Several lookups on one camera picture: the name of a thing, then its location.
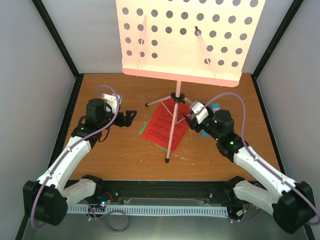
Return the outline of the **green sheet music page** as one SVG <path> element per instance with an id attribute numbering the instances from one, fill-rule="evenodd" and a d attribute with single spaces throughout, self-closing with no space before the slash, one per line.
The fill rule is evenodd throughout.
<path id="1" fill-rule="evenodd" d="M 140 136 L 144 133 L 144 131 L 145 131 L 146 127 L 148 126 L 150 120 L 151 120 L 151 119 L 149 119 L 148 121 L 146 121 L 145 124 L 144 124 L 144 126 L 143 126 L 143 127 L 141 128 L 141 130 L 138 132 L 138 134 L 139 134 Z M 162 147 L 162 146 L 160 146 L 160 145 L 158 145 L 158 144 L 155 144 L 155 145 L 156 145 L 157 147 L 159 147 L 160 149 L 164 150 L 165 152 L 168 151 L 166 148 L 164 148 L 164 147 Z"/>

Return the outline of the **blue metronome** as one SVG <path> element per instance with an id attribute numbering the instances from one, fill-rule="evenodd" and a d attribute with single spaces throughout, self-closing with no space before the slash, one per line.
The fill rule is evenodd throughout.
<path id="1" fill-rule="evenodd" d="M 213 103 L 210 105 L 210 108 L 212 109 L 213 113 L 220 110 L 220 105 L 218 103 Z M 204 130 L 201 130 L 200 132 L 202 137 L 210 137 L 208 133 L 206 133 Z"/>

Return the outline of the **red sheet music page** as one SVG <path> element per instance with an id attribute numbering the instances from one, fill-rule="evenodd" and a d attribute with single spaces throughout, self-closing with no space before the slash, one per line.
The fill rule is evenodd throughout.
<path id="1" fill-rule="evenodd" d="M 172 99 L 163 101 L 151 117 L 141 137 L 168 149 L 174 105 L 175 102 Z M 170 148 L 172 151 L 176 150 L 189 127 L 183 116 L 183 114 L 187 115 L 189 112 L 190 109 L 188 105 L 183 103 L 178 105 L 177 123 L 174 126 Z"/>

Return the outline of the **pink music stand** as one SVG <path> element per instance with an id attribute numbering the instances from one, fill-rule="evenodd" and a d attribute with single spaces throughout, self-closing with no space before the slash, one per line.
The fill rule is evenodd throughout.
<path id="1" fill-rule="evenodd" d="M 122 72 L 236 87 L 263 0 L 118 0 Z"/>

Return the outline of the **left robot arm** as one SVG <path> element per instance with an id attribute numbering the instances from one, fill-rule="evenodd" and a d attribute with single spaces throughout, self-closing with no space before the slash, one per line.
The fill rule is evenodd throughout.
<path id="1" fill-rule="evenodd" d="M 70 207 L 90 198 L 103 198 L 103 180 L 85 175 L 78 182 L 66 187 L 71 174 L 81 160 L 102 142 L 102 132 L 110 127 L 130 127 L 137 115 L 135 110 L 120 111 L 121 98 L 108 95 L 88 101 L 85 115 L 71 133 L 67 145 L 52 165 L 36 181 L 27 181 L 23 186 L 25 214 L 32 221 L 38 220 L 52 226 L 59 225 Z"/>

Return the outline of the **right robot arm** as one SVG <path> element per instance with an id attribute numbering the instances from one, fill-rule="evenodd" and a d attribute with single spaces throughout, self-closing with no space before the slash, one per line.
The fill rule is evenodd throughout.
<path id="1" fill-rule="evenodd" d="M 189 127 L 204 131 L 216 140 L 219 152 L 250 173 L 262 186 L 240 180 L 232 187 L 239 200 L 249 202 L 269 213 L 277 225 L 288 234 L 303 225 L 311 225 L 320 212 L 315 206 L 311 186 L 279 172 L 262 159 L 234 130 L 234 120 L 228 110 L 213 112 L 209 108 L 185 115 Z"/>

